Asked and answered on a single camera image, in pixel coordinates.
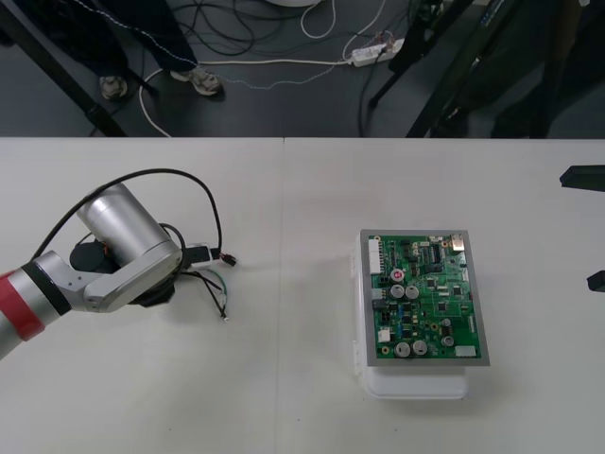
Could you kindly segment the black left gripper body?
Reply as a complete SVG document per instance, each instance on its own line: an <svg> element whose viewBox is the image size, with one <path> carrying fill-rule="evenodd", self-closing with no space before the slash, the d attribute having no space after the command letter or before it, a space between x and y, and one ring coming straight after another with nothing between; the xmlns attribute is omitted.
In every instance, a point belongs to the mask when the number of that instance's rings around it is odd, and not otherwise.
<svg viewBox="0 0 605 454"><path fill-rule="evenodd" d="M152 307L170 302L174 296L176 277L166 278L157 286L145 291L133 300L135 306Z"/></svg>

